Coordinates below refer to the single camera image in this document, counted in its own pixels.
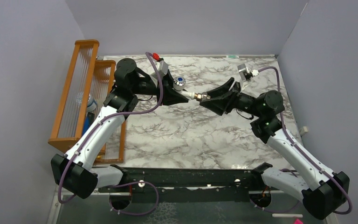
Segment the white plastic water faucet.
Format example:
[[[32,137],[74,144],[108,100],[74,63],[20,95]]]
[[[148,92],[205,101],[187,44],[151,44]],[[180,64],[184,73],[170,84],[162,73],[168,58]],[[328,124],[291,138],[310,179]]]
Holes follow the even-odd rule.
[[[181,94],[182,96],[195,100],[195,92],[187,91],[186,88],[186,79],[184,77],[175,77],[173,79],[173,89]]]

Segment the silver hex nut fitting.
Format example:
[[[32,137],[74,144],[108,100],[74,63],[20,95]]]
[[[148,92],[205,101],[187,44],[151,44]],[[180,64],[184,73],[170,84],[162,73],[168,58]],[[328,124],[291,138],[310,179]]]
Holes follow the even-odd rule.
[[[210,99],[211,97],[209,95],[207,95],[206,93],[195,93],[194,94],[194,99],[201,102],[203,100],[206,99]]]

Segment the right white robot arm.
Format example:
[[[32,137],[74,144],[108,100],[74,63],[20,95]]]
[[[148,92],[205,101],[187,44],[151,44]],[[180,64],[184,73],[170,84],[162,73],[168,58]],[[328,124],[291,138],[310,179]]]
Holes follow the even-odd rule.
[[[324,165],[302,146],[278,114],[284,111],[283,97],[279,91],[268,91],[252,97],[241,91],[233,78],[222,86],[196,95],[200,105],[218,115],[237,109],[256,117],[251,122],[254,135],[277,151],[299,174],[294,177],[285,174],[268,163],[253,170],[251,186],[261,190],[270,186],[299,200],[305,209],[320,220],[348,203],[350,178],[345,172],[335,172]]]

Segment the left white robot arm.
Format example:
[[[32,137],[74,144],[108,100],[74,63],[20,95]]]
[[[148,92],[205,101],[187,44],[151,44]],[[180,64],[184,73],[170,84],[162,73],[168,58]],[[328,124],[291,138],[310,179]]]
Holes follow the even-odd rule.
[[[173,78],[162,59],[149,59],[154,73],[147,74],[131,58],[116,65],[114,85],[99,114],[80,140],[64,155],[56,154],[51,167],[59,189],[66,189],[85,199],[95,188],[111,186],[115,191],[127,188],[128,179],[116,168],[93,168],[102,146],[134,111],[137,95],[157,97],[157,105],[175,105],[195,99],[195,92],[185,90],[183,77]]]

